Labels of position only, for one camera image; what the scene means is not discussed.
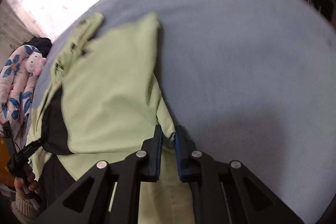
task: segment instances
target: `metal rivet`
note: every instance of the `metal rivet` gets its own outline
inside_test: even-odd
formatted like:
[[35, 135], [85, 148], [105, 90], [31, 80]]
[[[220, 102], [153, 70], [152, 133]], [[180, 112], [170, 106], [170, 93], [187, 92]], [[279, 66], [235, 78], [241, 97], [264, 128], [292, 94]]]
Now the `metal rivet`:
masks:
[[242, 166], [242, 164], [239, 161], [237, 161], [237, 160], [234, 160], [233, 162], [231, 162], [231, 167], [232, 168], [238, 169], [241, 166]]
[[202, 157], [202, 152], [198, 151], [198, 150], [195, 150], [191, 153], [191, 156], [193, 156], [194, 158], [200, 158], [200, 157]]
[[96, 165], [99, 169], [104, 169], [107, 166], [107, 162], [104, 160], [101, 160], [101, 161], [98, 161]]
[[137, 156], [138, 158], [143, 158], [143, 157], [145, 157], [146, 155], [147, 155], [146, 151], [143, 151], [143, 150], [139, 150], [139, 151], [137, 151], [137, 153], [136, 153], [136, 156]]

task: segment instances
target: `stuffed animal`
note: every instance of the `stuffed animal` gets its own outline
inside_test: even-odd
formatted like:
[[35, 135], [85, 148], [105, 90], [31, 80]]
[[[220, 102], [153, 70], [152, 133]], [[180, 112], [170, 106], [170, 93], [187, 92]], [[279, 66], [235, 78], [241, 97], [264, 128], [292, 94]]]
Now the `stuffed animal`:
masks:
[[42, 57], [39, 52], [33, 52], [26, 63], [26, 70], [32, 72], [34, 76], [39, 76], [44, 65], [47, 63], [47, 59]]

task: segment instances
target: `gray bed sheet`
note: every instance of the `gray bed sheet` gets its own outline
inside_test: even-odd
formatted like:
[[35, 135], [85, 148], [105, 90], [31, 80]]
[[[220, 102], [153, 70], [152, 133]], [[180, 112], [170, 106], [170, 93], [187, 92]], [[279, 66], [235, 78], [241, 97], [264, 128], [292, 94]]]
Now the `gray bed sheet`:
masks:
[[[302, 0], [101, 0], [81, 18], [101, 12], [100, 36], [150, 11], [162, 24], [155, 73], [175, 122], [315, 223], [336, 193], [334, 29]], [[33, 108], [75, 25], [54, 43]]]

